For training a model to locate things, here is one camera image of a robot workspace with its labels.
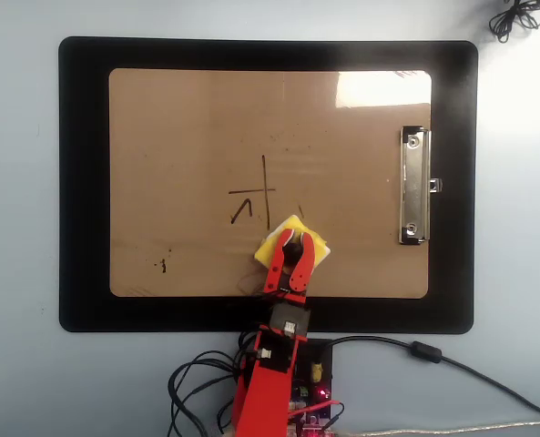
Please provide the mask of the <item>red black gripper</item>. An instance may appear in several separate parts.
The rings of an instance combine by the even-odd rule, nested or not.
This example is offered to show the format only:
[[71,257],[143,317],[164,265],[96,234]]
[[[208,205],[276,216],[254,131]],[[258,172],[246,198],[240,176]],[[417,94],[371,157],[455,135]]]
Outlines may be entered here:
[[301,233],[298,242],[288,245],[291,274],[283,272],[284,247],[294,236],[294,229],[284,229],[278,239],[263,288],[263,298],[270,304],[270,315],[261,330],[292,340],[307,337],[311,312],[306,307],[306,293],[315,265],[312,235]]

